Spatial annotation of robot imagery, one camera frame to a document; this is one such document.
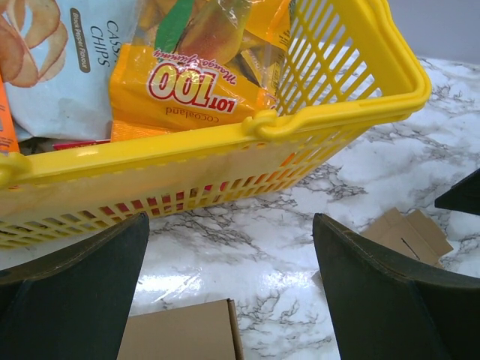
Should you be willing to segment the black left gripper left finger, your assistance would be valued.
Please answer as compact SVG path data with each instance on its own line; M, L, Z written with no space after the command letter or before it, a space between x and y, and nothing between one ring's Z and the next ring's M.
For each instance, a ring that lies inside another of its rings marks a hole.
M148 240L137 214L1 271L1 358L116 359Z

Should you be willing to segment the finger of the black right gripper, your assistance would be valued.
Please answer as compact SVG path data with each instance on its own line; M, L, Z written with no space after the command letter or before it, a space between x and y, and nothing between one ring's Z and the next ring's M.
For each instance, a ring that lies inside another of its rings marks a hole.
M454 184L443 195L435 199L438 209L464 212L471 215L480 213L480 173L479 169Z

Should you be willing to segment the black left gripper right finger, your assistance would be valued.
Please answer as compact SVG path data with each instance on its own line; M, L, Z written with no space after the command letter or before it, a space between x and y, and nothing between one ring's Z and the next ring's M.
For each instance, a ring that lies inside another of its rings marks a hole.
M424 264L326 214L313 242L342 359L478 359L479 279Z

